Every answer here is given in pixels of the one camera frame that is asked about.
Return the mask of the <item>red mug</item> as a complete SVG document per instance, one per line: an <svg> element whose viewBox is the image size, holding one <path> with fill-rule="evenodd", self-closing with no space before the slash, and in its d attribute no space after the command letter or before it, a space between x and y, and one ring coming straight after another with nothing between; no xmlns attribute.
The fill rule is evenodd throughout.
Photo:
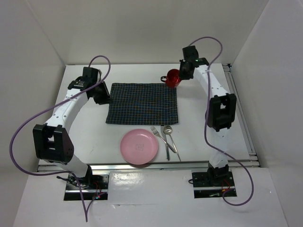
<svg viewBox="0 0 303 227"><path fill-rule="evenodd" d="M182 81L179 77L178 69L171 69L166 76L160 78L161 82L164 82L170 88L176 88Z"/></svg>

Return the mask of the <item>dark checked cloth napkin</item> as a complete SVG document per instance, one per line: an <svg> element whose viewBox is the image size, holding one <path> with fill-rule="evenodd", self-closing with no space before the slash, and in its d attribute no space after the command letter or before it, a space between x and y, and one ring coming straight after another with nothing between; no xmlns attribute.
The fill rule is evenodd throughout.
<svg viewBox="0 0 303 227"><path fill-rule="evenodd" d="M161 83L113 83L107 124L174 125L177 90Z"/></svg>

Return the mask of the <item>pink plate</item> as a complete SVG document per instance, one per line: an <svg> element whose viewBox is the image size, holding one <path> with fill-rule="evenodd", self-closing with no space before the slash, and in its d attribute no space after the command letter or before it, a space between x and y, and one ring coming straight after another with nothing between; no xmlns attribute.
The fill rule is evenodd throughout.
<svg viewBox="0 0 303 227"><path fill-rule="evenodd" d="M154 134L145 129L127 132L120 142L123 159L133 165L144 165L152 161L158 152L158 141Z"/></svg>

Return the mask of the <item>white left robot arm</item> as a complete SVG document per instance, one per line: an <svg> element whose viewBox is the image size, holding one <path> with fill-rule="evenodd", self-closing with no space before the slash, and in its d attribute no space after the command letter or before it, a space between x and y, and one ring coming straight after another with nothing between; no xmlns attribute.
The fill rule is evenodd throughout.
<svg viewBox="0 0 303 227"><path fill-rule="evenodd" d="M101 71L84 67L82 76L68 85L65 103L44 124L37 124L33 128L37 158L74 173L77 184L83 189L91 187L96 177L91 167L76 157L69 131L77 114L90 98L99 105L110 101L106 84L101 81Z"/></svg>

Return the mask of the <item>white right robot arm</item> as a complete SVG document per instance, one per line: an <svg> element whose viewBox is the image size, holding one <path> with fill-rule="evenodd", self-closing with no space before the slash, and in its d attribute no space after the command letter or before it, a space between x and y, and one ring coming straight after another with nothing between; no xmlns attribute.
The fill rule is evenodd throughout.
<svg viewBox="0 0 303 227"><path fill-rule="evenodd" d="M229 174L228 157L218 149L228 150L228 130L235 120L236 96L229 93L208 69L206 58L200 58L194 45L182 49L179 77L181 80L196 79L209 98L209 111L205 122L211 136L210 144L215 147L215 153L210 157L207 170L207 181L213 186L219 186Z"/></svg>

